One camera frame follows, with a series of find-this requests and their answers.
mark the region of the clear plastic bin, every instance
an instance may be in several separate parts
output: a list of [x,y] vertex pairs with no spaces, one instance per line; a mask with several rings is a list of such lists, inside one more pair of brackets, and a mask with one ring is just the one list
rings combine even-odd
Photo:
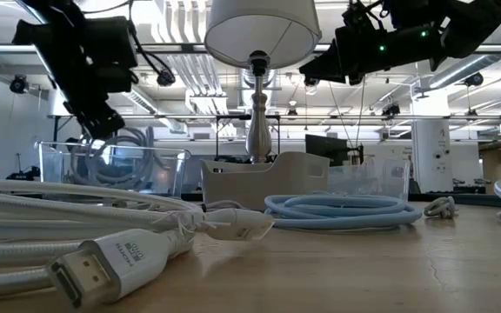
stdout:
[[411,162],[370,158],[361,165],[330,168],[328,191],[343,195],[393,196],[407,201]]
[[82,143],[38,143],[42,182],[181,196],[187,150]]

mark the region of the computer monitor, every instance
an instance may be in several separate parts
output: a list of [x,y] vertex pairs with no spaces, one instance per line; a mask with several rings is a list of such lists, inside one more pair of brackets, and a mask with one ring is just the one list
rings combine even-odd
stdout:
[[343,166],[349,160],[347,140],[306,135],[304,137],[306,153],[330,159],[330,166]]

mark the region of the lamp shade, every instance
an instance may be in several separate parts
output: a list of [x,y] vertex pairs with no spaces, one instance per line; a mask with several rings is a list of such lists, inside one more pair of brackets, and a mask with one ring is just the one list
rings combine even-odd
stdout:
[[228,65],[248,68],[259,50],[280,69],[309,56],[321,37],[314,0],[214,0],[204,44]]

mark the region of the desk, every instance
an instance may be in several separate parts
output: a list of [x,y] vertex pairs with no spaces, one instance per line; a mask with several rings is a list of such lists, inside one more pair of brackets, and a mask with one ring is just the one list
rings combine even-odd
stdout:
[[[199,236],[155,282],[97,312],[501,312],[497,210],[460,209],[400,230]],[[66,311],[52,290],[0,299],[0,313]]]

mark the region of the white column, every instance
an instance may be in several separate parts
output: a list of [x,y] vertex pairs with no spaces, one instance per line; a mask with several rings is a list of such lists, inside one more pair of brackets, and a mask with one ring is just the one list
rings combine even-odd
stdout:
[[[412,94],[411,112],[415,116],[449,116],[444,90],[423,95]],[[444,119],[417,120],[413,123],[414,177],[423,193],[453,191],[451,171],[450,122]]]

